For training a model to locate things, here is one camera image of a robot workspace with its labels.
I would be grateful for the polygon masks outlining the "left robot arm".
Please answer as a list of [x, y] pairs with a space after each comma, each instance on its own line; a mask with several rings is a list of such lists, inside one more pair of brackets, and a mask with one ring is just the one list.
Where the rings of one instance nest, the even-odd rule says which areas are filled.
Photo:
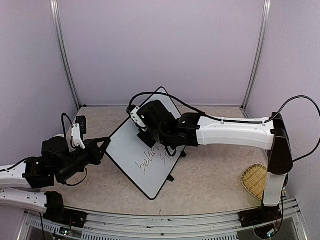
[[88, 139], [84, 141], [84, 148], [70, 151], [67, 140], [62, 136], [45, 140], [41, 156], [27, 157], [14, 165], [0, 168], [1, 202], [37, 211], [46, 220], [72, 223], [75, 219], [64, 206], [60, 193], [27, 192], [21, 188], [43, 189], [53, 187], [55, 183], [66, 186], [77, 173], [86, 173], [88, 165], [100, 165], [110, 142], [109, 137]]

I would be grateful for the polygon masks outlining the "white whiteboard black frame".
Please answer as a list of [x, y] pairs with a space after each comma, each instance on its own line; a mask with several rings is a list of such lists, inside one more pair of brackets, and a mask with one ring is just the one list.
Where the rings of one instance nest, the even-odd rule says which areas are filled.
[[110, 135], [106, 155], [149, 200], [154, 200], [186, 147], [179, 146], [175, 156], [169, 156], [162, 144], [150, 148], [138, 133], [128, 116]]

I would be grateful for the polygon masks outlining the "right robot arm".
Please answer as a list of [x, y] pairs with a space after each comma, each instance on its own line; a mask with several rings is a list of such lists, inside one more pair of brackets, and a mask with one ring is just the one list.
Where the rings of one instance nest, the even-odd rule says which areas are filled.
[[170, 155], [181, 146], [236, 145], [268, 152], [266, 187], [263, 205], [256, 210], [256, 218], [266, 222], [280, 203], [293, 158], [287, 130], [282, 116], [273, 113], [260, 119], [213, 117], [202, 111], [184, 113], [179, 118], [169, 112], [160, 100], [135, 106], [128, 112], [139, 128], [138, 137], [148, 146], [159, 143]]

